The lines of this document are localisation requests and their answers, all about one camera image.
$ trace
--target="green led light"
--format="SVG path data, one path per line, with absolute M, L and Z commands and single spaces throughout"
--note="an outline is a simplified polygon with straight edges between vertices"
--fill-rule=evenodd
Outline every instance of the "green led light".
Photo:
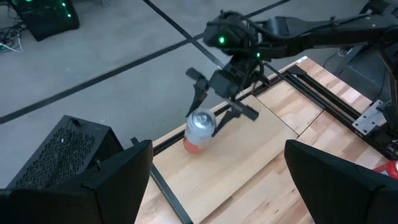
M 218 42 L 219 42 L 220 44 L 225 43 L 225 38 L 224 38 L 224 37 L 219 37 L 219 38 L 218 38 Z

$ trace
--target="gray concrete floor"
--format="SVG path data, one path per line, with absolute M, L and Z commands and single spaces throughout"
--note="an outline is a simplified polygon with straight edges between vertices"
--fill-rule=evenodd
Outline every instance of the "gray concrete floor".
M 152 1 L 190 35 L 203 32 L 206 21 L 220 9 L 244 14 L 276 0 L 175 0 Z M 356 14 L 366 0 L 291 0 L 255 16 L 283 15 L 306 20 Z M 81 28 L 42 42 L 23 33 L 24 54 L 0 55 L 0 116 L 48 98 L 125 63 L 184 40 L 176 29 L 141 0 L 110 0 L 109 7 L 94 2 L 76 4 Z M 7 14 L 0 10 L 0 27 Z M 209 51 L 223 63 L 228 57 Z M 322 64 L 336 49 L 308 50 L 272 65 L 282 68 L 307 55 Z M 339 59 L 328 63 L 333 68 Z M 130 138 L 157 139 L 185 122 L 193 97 L 193 82 L 185 70 L 195 67 L 210 75 L 216 65 L 193 44 L 183 45 L 115 77 L 0 125 L 0 187 L 5 187 L 67 114 L 112 127 L 124 147 Z M 206 107 L 221 102 L 214 94 Z

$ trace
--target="wooden table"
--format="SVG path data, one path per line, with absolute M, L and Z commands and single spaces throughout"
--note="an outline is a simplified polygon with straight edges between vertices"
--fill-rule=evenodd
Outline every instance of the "wooden table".
M 294 64 L 356 110 L 369 106 L 367 98 L 309 58 Z M 179 141 L 154 158 L 194 223 L 311 223 L 283 157 L 287 139 L 368 168 L 387 161 L 286 82 L 244 102 L 259 111 L 257 121 L 244 116 L 233 120 L 203 154 L 187 153 Z M 168 133 L 154 145 L 184 128 Z M 180 223 L 152 179 L 136 223 Z

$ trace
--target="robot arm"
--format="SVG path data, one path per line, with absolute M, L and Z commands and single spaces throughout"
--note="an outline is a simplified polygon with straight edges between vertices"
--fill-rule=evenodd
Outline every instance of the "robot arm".
M 314 48 L 389 45 L 398 40 L 397 37 L 398 21 L 392 15 L 360 14 L 316 22 L 275 17 L 254 22 L 238 12 L 221 11 L 216 19 L 207 23 L 203 41 L 232 58 L 223 69 L 216 70 L 210 80 L 194 68 L 188 69 L 187 75 L 197 81 L 195 98 L 188 114 L 199 107 L 207 90 L 212 88 L 231 104 L 231 114 L 226 114 L 228 120 L 223 124 L 240 114 L 255 120 L 258 112 L 236 102 L 236 95 L 252 83 L 269 83 L 263 74 L 263 61 L 291 57 Z

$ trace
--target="red object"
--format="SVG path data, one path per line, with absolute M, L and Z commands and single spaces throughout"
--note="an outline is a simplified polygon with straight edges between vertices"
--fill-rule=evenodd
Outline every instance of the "red object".
M 385 174 L 394 179 L 398 179 L 398 161 L 390 161 L 384 165 L 374 168 L 373 171 Z
M 203 150 L 201 148 L 199 148 L 198 146 L 192 144 L 190 141 L 188 141 L 188 139 L 186 139 L 184 137 L 184 139 L 182 140 L 182 144 L 184 145 L 185 150 L 187 150 L 189 153 L 192 154 L 199 154 L 201 152 L 203 152 Z

